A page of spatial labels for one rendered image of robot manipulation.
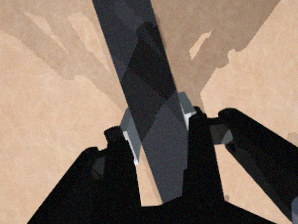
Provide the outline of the dark grey long bar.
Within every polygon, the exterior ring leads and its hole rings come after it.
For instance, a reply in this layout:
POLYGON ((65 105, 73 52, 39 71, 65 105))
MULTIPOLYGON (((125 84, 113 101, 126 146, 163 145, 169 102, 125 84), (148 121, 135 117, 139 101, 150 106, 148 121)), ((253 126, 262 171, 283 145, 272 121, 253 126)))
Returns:
POLYGON ((162 203, 182 196, 188 130, 150 0, 92 0, 162 203))

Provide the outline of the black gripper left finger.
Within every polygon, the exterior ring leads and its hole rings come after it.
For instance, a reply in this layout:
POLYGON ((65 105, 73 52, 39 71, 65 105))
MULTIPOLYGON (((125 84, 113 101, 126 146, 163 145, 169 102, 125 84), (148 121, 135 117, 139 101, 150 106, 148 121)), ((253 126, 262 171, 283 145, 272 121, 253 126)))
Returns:
POLYGON ((130 224, 129 208, 142 205, 135 166, 141 141, 129 107, 120 125, 103 133, 107 150, 82 151, 27 224, 130 224))

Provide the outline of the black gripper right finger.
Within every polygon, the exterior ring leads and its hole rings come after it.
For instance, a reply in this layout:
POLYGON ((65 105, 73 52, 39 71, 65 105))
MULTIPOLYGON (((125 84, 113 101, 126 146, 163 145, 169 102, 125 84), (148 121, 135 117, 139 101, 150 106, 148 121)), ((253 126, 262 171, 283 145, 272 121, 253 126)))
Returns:
POLYGON ((177 224, 226 224, 214 147, 221 144, 292 224, 298 224, 298 147, 236 108, 208 118, 185 91, 178 96, 188 156, 177 224))

